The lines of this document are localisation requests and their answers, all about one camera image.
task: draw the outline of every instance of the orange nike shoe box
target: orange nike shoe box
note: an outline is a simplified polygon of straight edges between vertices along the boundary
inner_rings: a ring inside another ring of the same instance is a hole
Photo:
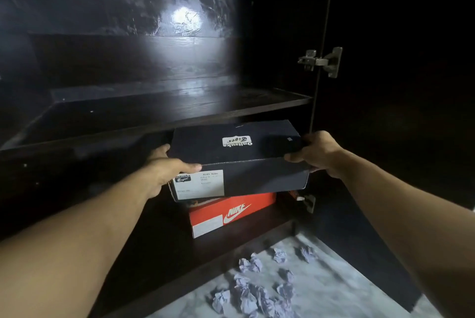
[[[268,207],[276,201],[275,193],[242,195],[215,199],[189,208],[193,238],[197,238],[223,225]]]

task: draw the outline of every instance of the onitsuka tiger shoe box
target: onitsuka tiger shoe box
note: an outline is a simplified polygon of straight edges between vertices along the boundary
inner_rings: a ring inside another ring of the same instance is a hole
[[[172,196],[187,201],[303,189],[309,165],[284,160],[302,146],[288,120],[177,128],[168,156],[203,169],[174,178]]]
[[[189,214],[193,238],[268,207],[275,201],[275,193],[264,193],[222,198],[191,207]]]

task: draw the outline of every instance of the cabinet hinge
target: cabinet hinge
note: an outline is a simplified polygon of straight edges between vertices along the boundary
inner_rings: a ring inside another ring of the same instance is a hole
[[[305,65],[305,70],[313,71],[313,67],[323,67],[330,78],[338,76],[338,68],[340,67],[342,47],[335,47],[330,54],[317,58],[316,50],[307,50],[304,57],[298,59],[299,64]]]

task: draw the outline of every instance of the nike swoosh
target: nike swoosh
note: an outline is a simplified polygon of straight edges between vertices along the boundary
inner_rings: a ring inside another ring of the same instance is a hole
[[[228,217],[228,216],[224,217],[223,224],[229,223],[230,221],[232,221],[234,218],[236,218],[238,215],[240,215],[242,212],[244,212],[249,207],[251,207],[251,204],[248,205],[247,207],[244,207],[243,210],[241,210],[240,212],[234,213],[230,217]]]

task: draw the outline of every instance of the floor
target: floor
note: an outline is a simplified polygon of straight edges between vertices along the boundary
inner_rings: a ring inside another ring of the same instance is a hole
[[[305,244],[315,250],[318,256],[316,261],[307,263],[301,258],[299,248]],[[271,249],[263,251],[258,254],[264,267],[261,273],[247,272],[245,275],[251,283],[264,286],[271,296],[277,296],[275,287],[284,282],[279,273],[282,269],[290,269],[295,276],[292,306],[302,318],[440,317],[425,297],[421,297],[412,314],[407,312],[315,237],[299,234],[282,240],[274,247],[286,252],[286,262],[279,264],[273,261]],[[147,318],[246,317],[240,312],[236,293],[232,289],[237,272],[231,269]],[[231,302],[224,304],[224,315],[217,314],[211,308],[211,292],[216,289],[231,289]]]

